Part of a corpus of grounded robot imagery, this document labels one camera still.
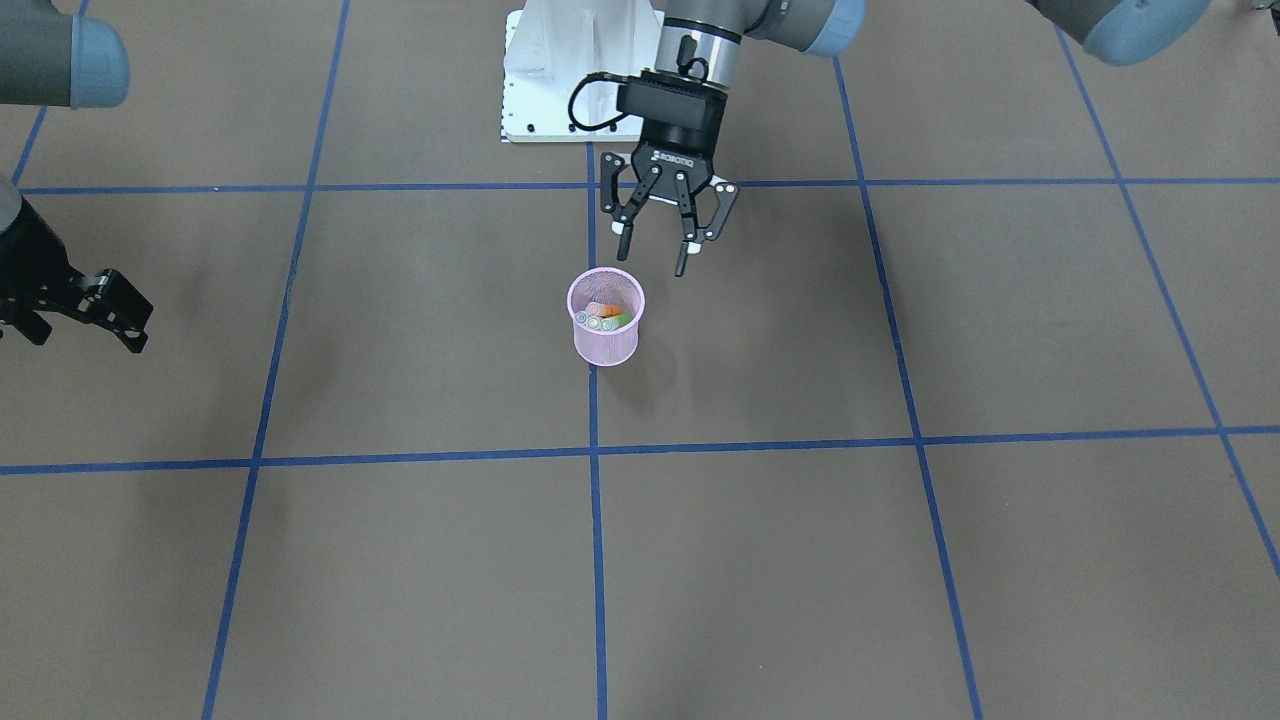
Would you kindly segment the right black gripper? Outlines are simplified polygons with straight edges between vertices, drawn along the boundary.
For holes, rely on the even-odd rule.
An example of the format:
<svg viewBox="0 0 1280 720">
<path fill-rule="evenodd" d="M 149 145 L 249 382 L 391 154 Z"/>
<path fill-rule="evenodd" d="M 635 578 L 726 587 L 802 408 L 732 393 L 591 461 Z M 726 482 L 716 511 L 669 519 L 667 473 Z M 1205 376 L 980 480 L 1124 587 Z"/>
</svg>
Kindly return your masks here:
<svg viewBox="0 0 1280 720">
<path fill-rule="evenodd" d="M 19 195 L 3 196 L 1 224 L 3 325 L 44 346 L 52 328 L 32 309 L 45 300 L 45 310 L 104 328 L 132 354 L 143 352 L 154 304 L 123 273 L 74 269 L 61 238 Z"/>
</svg>

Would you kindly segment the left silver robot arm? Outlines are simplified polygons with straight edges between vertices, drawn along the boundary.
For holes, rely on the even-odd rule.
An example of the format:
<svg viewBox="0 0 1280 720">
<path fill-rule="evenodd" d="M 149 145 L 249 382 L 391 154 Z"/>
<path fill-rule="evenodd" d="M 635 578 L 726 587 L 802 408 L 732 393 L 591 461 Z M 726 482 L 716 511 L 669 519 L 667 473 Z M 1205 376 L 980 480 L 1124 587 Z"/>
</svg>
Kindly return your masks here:
<svg viewBox="0 0 1280 720">
<path fill-rule="evenodd" d="M 858 36 L 863 1 L 672 1 L 660 22 L 652 64 L 634 76 L 584 72 L 564 99 L 579 132 L 607 129 L 636 117 L 631 154 L 600 159 L 600 208 L 628 256 L 639 213 L 652 199 L 672 202 L 682 223 L 676 275 L 690 256 L 719 237 L 737 186 L 714 173 L 727 92 L 745 38 L 814 56 L 837 56 Z M 594 123 L 575 114 L 579 91 L 617 86 L 616 114 Z M 60 108 L 115 108 L 124 102 L 131 67 L 119 33 L 106 22 L 65 14 L 50 1 L 3 4 L 3 102 Z M 50 313 L 96 325 L 131 352 L 147 343 L 152 304 L 118 270 L 90 275 L 69 261 L 65 245 L 9 181 L 3 182 L 3 324 L 32 345 L 47 342 Z"/>
</svg>

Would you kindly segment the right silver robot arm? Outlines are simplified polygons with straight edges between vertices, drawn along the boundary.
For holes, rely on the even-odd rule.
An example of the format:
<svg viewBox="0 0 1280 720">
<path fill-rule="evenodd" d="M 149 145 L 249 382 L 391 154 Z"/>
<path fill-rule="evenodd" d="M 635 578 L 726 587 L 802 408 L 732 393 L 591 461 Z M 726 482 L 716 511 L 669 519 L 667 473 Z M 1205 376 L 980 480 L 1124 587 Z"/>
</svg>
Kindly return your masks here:
<svg viewBox="0 0 1280 720">
<path fill-rule="evenodd" d="M 67 14 L 51 1 L 1 4 L 1 101 L 14 106 L 116 108 L 131 65 L 105 20 Z M 148 341 L 154 305 L 118 270 L 86 274 L 17 184 L 1 187 L 1 320 L 33 346 L 49 341 L 56 313 L 114 334 L 132 354 Z"/>
</svg>

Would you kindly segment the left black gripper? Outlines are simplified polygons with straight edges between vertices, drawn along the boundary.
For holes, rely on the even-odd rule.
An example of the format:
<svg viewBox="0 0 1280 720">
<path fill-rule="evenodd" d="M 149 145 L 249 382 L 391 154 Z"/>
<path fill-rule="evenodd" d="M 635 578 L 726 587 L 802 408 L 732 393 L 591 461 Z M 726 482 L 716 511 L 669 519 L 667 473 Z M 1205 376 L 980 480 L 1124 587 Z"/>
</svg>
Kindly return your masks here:
<svg viewBox="0 0 1280 720">
<path fill-rule="evenodd" d="M 728 101 L 727 92 L 677 76 L 644 70 L 628 77 L 620 87 L 616 106 L 625 115 L 640 117 L 643 128 L 632 154 L 637 184 L 625 202 L 620 196 L 620 177 L 628 168 L 628 156 L 603 152 L 599 160 L 599 205 L 611 217 L 620 237 L 616 259 L 628 259 L 635 219 L 652 195 L 652 167 L 662 167 L 653 191 L 658 199 L 677 204 L 682 241 L 675 277 L 684 277 L 689 259 L 701 246 L 719 238 L 740 192 L 733 182 L 712 184 L 716 213 L 700 225 L 695 195 L 712 183 L 714 155 Z M 677 172 L 686 178 L 676 178 Z"/>
</svg>

